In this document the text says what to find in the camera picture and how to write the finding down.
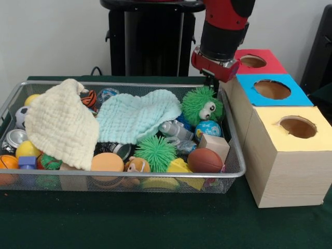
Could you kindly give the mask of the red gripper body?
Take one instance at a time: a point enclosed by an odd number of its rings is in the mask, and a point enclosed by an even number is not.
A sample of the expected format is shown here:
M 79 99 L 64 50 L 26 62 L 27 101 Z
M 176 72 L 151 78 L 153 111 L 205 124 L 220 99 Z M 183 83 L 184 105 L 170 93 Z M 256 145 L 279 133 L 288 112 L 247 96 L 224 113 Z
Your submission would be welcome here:
M 202 74 L 213 76 L 222 82 L 228 82 L 235 77 L 240 66 L 240 61 L 235 58 L 230 61 L 209 59 L 201 53 L 200 46 L 196 46 L 191 55 L 191 64 Z

